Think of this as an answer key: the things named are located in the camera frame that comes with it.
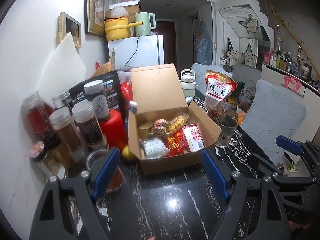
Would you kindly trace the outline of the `red gold snack packet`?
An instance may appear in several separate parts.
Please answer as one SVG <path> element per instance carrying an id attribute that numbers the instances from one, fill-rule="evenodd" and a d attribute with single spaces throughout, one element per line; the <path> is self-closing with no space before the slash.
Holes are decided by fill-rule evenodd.
<path id="1" fill-rule="evenodd" d="M 166 148 L 169 149 L 167 156 L 171 157 L 183 153 L 188 147 L 188 141 L 182 130 L 164 139 Z"/>

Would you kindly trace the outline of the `glass mug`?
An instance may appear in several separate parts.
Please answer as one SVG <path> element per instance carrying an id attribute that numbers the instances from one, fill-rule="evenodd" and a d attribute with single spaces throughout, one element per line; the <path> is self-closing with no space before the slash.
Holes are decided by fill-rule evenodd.
<path id="1" fill-rule="evenodd" d="M 235 117 L 220 114 L 216 117 L 216 124 L 221 129 L 219 138 L 215 144 L 217 147 L 236 146 L 242 141 L 242 134 L 237 130 L 238 122 Z"/>

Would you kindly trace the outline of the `gold chocolate box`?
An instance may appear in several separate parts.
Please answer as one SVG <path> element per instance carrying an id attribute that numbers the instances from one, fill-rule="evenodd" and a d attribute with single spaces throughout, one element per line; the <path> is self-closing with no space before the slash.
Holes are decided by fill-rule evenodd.
<path id="1" fill-rule="evenodd" d="M 154 122 L 150 121 L 138 127 L 139 139 L 146 140 L 148 138 L 148 130 L 153 127 Z"/>

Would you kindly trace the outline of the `green electric kettle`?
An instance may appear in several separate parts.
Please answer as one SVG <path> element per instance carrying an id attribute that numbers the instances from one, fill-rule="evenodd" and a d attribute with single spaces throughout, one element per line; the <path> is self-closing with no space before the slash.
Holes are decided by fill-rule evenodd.
<path id="1" fill-rule="evenodd" d="M 149 12 L 139 12 L 135 14 L 135 22 L 143 22 L 135 27 L 136 36 L 148 36 L 156 28 L 156 15 Z"/>

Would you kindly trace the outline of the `mulberry jar dark label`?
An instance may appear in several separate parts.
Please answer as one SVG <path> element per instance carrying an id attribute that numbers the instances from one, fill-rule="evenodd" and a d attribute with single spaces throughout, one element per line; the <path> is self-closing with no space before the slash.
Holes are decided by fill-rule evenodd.
<path id="1" fill-rule="evenodd" d="M 94 80 L 84 85 L 85 96 L 93 105 L 95 115 L 99 121 L 110 118 L 110 110 L 104 89 L 103 80 Z"/>

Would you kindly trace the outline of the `large cashew nut bag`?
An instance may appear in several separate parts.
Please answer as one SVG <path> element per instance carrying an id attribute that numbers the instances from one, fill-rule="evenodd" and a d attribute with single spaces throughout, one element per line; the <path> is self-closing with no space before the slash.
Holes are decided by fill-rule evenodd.
<path id="1" fill-rule="evenodd" d="M 207 70 L 205 74 L 206 97 L 204 107 L 215 118 L 224 112 L 226 98 L 237 88 L 238 84 L 231 77 L 221 72 Z"/>

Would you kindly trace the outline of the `waffle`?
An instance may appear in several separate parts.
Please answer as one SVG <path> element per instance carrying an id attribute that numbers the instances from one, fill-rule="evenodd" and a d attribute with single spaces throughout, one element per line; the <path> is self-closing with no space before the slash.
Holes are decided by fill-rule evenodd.
<path id="1" fill-rule="evenodd" d="M 189 118 L 189 115 L 186 113 L 178 114 L 166 124 L 166 132 L 168 134 L 176 133 L 178 130 L 180 130 L 184 126 L 188 118 Z"/>

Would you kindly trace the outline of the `long red white packet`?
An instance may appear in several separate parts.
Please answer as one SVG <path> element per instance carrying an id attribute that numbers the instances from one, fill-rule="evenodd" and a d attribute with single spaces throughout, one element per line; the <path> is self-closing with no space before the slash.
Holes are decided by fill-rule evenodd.
<path id="1" fill-rule="evenodd" d="M 204 148 L 202 136 L 197 124 L 183 126 L 182 132 L 188 142 L 190 152 L 197 152 Z"/>

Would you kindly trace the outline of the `white patterned bread packet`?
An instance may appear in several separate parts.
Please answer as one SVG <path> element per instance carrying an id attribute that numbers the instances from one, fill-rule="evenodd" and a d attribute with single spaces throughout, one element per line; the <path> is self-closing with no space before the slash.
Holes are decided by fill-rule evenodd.
<path id="1" fill-rule="evenodd" d="M 140 140 L 140 146 L 144 151 L 146 159 L 159 159 L 170 152 L 164 142 L 157 137 Z"/>

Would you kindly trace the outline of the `framed picture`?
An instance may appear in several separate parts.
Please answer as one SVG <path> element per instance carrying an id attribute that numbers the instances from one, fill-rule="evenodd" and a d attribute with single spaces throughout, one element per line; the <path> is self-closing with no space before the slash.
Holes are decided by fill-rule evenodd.
<path id="1" fill-rule="evenodd" d="M 85 32 L 105 36 L 105 0 L 84 0 Z"/>

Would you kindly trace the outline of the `wall intercom panel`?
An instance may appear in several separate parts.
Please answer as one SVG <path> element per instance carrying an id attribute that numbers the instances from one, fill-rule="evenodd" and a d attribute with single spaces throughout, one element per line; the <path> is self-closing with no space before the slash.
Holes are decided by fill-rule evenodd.
<path id="1" fill-rule="evenodd" d="M 68 34 L 71 34 L 75 47 L 81 48 L 81 23 L 65 12 L 60 13 L 58 20 L 58 42 L 61 43 Z"/>

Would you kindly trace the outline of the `red label spice jar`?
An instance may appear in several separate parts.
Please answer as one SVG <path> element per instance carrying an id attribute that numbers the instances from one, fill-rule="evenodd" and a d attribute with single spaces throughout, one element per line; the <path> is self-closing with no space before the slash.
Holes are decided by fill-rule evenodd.
<path id="1" fill-rule="evenodd" d="M 46 112 L 46 105 L 41 99 L 39 91 L 33 91 L 23 99 L 22 105 L 27 111 L 28 120 L 35 134 L 42 140 L 46 148 L 53 150 L 61 144 Z"/>

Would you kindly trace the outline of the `white mini fridge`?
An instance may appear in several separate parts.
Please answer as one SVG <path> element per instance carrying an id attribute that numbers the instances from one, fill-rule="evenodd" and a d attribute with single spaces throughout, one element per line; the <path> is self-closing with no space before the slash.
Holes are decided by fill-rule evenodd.
<path id="1" fill-rule="evenodd" d="M 162 35 L 128 37 L 109 41 L 110 59 L 114 52 L 114 68 L 144 67 L 164 64 L 164 43 Z"/>

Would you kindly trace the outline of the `black stand-up pouch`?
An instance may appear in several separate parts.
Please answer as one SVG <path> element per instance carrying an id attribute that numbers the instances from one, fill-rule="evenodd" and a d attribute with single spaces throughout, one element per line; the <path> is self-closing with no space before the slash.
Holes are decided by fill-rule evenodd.
<path id="1" fill-rule="evenodd" d="M 125 119 L 124 97 L 120 87 L 120 79 L 116 70 L 101 74 L 85 81 L 82 81 L 69 89 L 70 96 L 75 106 L 77 103 L 86 100 L 84 85 L 86 83 L 102 80 L 109 109 L 117 110 Z"/>

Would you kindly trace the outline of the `brown gold snack packet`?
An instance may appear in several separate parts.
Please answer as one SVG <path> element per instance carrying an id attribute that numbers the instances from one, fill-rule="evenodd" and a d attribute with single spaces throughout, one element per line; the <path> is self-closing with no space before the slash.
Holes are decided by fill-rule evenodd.
<path id="1" fill-rule="evenodd" d="M 166 132 L 166 124 L 168 123 L 165 119 L 158 119 L 154 122 L 153 127 L 148 130 L 148 137 L 167 137 L 169 134 Z"/>

